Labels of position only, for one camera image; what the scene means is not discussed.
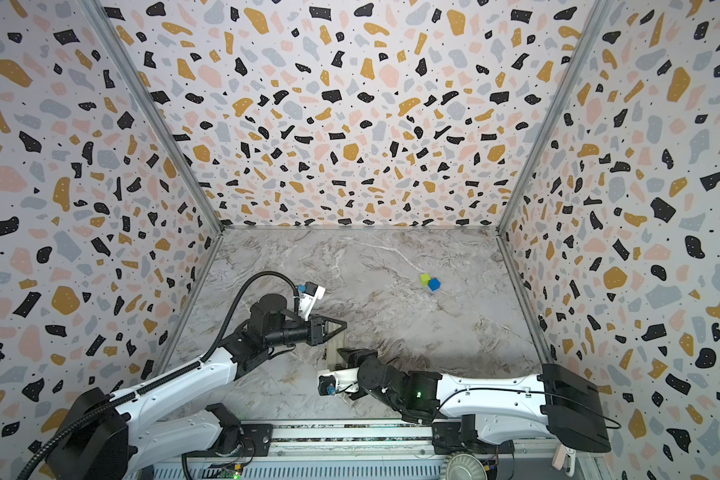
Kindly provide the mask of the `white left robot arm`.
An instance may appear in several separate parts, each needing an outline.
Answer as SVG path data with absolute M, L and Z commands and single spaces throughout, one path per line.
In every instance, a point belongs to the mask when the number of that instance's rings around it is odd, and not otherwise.
M 106 394 L 82 394 L 42 458 L 58 479 L 122 479 L 191 452 L 243 454 L 249 446 L 240 419 L 221 403 L 168 421 L 166 415 L 228 385 L 298 344 L 326 343 L 346 322 L 313 314 L 316 296 L 291 309 L 278 294 L 253 304 L 249 318 L 201 357 L 153 380 Z

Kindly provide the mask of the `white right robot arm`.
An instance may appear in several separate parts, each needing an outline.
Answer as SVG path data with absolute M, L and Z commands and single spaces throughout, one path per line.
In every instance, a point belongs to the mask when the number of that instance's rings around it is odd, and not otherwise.
M 611 449 L 608 431 L 618 424 L 604 415 L 597 386 L 560 365 L 544 364 L 539 373 L 523 377 L 477 379 L 404 372 L 370 349 L 340 354 L 348 366 L 319 373 L 322 396 L 371 396 L 411 424 L 463 420 L 469 442 L 498 445 L 539 436 L 577 451 Z

